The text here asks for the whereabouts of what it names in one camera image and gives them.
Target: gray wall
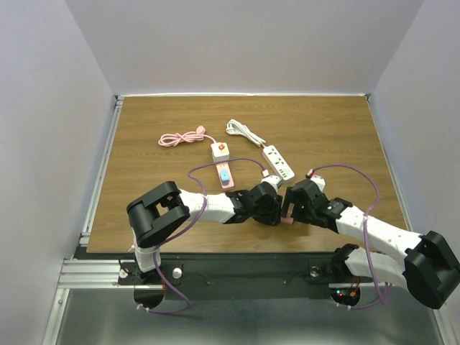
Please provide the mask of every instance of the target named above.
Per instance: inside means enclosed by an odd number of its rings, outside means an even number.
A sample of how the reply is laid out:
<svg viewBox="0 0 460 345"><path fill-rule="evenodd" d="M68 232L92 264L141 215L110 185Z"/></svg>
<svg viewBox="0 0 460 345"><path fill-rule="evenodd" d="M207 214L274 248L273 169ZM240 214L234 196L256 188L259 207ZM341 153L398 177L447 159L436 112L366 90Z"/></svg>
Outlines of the gray wall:
<svg viewBox="0 0 460 345"><path fill-rule="evenodd" d="M0 344L41 344L113 96L64 1L3 1L0 33Z"/></svg>
<svg viewBox="0 0 460 345"><path fill-rule="evenodd" d="M426 0L370 104L414 231L440 232L460 257L459 18L458 0ZM460 289L448 304L458 331Z"/></svg>
<svg viewBox="0 0 460 345"><path fill-rule="evenodd" d="M373 91L422 0L66 0L114 92Z"/></svg>

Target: white power strip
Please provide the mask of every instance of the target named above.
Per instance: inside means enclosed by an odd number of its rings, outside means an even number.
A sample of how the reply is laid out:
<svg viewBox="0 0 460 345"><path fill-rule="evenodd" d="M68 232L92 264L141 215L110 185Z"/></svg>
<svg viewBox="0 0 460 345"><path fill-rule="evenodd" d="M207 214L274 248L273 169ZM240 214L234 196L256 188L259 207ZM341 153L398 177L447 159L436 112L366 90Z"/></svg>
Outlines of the white power strip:
<svg viewBox="0 0 460 345"><path fill-rule="evenodd" d="M270 164L273 171L275 171L283 181L290 182L295 177L293 170L289 167L275 146L270 145L264 147L262 155L268 164Z"/></svg>

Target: metal floor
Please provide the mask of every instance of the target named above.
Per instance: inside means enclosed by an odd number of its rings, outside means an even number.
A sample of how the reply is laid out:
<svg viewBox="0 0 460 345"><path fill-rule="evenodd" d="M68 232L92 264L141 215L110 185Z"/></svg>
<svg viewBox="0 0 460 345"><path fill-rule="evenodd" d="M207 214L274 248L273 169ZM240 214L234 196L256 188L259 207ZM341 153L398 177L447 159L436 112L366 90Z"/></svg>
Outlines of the metal floor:
<svg viewBox="0 0 460 345"><path fill-rule="evenodd" d="M367 290L372 298L373 287ZM178 301L165 302L177 307ZM57 344L445 344L432 310L395 288L386 306L328 300L199 300L173 316L137 310L131 289L71 290Z"/></svg>

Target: coiled pink cable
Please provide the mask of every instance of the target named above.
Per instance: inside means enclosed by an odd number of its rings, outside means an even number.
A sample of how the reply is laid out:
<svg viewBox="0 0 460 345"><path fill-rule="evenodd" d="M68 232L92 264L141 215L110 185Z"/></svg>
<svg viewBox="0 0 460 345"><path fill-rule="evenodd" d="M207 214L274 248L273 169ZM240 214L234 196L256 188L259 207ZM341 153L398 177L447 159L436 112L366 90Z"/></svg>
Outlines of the coiled pink cable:
<svg viewBox="0 0 460 345"><path fill-rule="evenodd" d="M160 140L158 140L158 144L164 147L177 146L180 142L199 142L204 138L209 138L213 142L216 142L216 140L213 137L204 134L205 132L206 128L204 128L203 126L198 126L198 128L194 132L187 132L185 134L163 134L160 137Z"/></svg>

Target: wood grain tabletop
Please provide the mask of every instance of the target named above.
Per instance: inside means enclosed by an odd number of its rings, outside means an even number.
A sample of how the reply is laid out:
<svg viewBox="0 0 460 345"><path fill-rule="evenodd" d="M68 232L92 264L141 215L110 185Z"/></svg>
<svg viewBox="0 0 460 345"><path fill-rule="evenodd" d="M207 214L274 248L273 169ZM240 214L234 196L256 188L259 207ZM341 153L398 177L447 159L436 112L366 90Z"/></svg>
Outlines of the wood grain tabletop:
<svg viewBox="0 0 460 345"><path fill-rule="evenodd" d="M185 133L199 125L230 155L251 157L268 166L262 149L241 136L225 132L236 119L278 148L295 171L295 181L312 167L347 163L369 173L381 191L373 215L405 229L382 148L364 97L132 97L125 98L103 181L88 252L127 252L133 236L127 205L162 182L200 192L187 177L189 169L212 162L211 140L161 147L164 133ZM230 163L236 189L260 183L260 169L251 162ZM209 194L221 193L216 168L195 174ZM351 201L361 209L375 198L372 186L355 172L322 170L326 195ZM279 194L284 195L285 187ZM360 241L305 224L265 226L252 219L243 224L199 222L188 233L166 244L165 252L305 252L331 251Z"/></svg>

